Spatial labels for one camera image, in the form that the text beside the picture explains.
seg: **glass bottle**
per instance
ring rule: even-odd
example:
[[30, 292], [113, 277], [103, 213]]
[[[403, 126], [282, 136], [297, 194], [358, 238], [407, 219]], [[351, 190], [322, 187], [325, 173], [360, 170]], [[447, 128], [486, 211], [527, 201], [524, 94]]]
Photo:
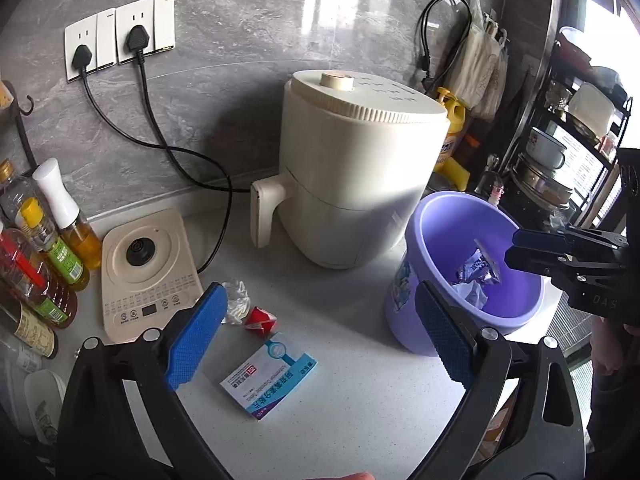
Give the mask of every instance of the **glass bottle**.
[[58, 161], [55, 158], [45, 160], [33, 172], [33, 179], [47, 197], [63, 240], [89, 270], [99, 269], [102, 263], [102, 242], [62, 183]]
[[25, 200], [36, 197], [42, 204], [45, 213], [50, 215], [49, 207], [42, 193], [33, 180], [14, 170], [14, 165], [8, 158], [0, 162], [0, 184], [2, 185], [2, 196], [0, 196], [2, 210], [9, 221], [29, 238], [29, 228], [20, 214], [20, 208]]
[[20, 213], [29, 227], [31, 243], [37, 250], [47, 253], [49, 261], [75, 291], [83, 290], [89, 283], [89, 270], [65, 244], [54, 223], [48, 218], [37, 198], [24, 201]]
[[53, 359], [58, 354], [58, 336], [28, 306], [14, 298], [0, 280], [0, 325], [30, 346], [36, 354]]
[[0, 222], [0, 276], [49, 324], [65, 328], [78, 311], [78, 298], [18, 229]]
[[42, 358], [0, 326], [0, 354], [3, 352], [12, 365], [22, 368], [28, 374], [42, 368]]

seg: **air fryer handle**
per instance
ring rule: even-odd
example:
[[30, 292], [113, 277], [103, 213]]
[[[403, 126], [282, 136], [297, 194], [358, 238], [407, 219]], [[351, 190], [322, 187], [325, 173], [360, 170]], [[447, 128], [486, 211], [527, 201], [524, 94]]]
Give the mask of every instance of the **air fryer handle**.
[[251, 184], [251, 240], [263, 248], [271, 239], [273, 212], [281, 202], [296, 194], [296, 181], [287, 174], [256, 180]]

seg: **finger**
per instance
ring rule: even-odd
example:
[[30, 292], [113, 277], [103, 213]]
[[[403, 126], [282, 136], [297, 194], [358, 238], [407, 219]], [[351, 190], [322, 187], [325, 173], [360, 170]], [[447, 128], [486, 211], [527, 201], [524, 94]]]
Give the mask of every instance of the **finger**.
[[640, 328], [636, 328], [635, 326], [625, 325], [625, 330], [629, 332], [631, 335], [635, 335], [635, 336], [640, 335]]
[[349, 476], [343, 476], [340, 480], [376, 480], [373, 478], [373, 475], [368, 471], [363, 471], [361, 473], [354, 473]]
[[600, 373], [605, 375], [619, 370], [625, 360], [620, 341], [608, 321], [598, 316], [591, 318], [591, 359], [601, 365]]

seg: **digital display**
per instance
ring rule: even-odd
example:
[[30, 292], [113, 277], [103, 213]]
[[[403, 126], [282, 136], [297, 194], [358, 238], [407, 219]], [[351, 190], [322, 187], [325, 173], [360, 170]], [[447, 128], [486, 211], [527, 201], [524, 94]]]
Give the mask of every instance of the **digital display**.
[[149, 314], [155, 314], [156, 313], [156, 304], [152, 304], [152, 305], [147, 305], [142, 307], [142, 316], [148, 316]]

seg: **yellow spray bottle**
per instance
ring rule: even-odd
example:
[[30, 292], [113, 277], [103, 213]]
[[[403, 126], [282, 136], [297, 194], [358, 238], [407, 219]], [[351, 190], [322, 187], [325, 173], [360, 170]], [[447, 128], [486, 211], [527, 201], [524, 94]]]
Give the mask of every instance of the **yellow spray bottle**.
[[460, 103], [455, 95], [449, 90], [443, 87], [438, 88], [438, 102], [444, 106], [447, 110], [447, 119], [449, 119], [450, 126], [447, 131], [447, 136], [444, 139], [444, 143], [440, 149], [440, 155], [438, 155], [438, 161], [433, 168], [434, 171], [438, 171], [442, 168], [444, 161], [447, 160], [453, 153], [453, 148], [456, 146], [456, 140], [458, 134], [462, 131], [462, 126], [465, 124], [465, 107]]

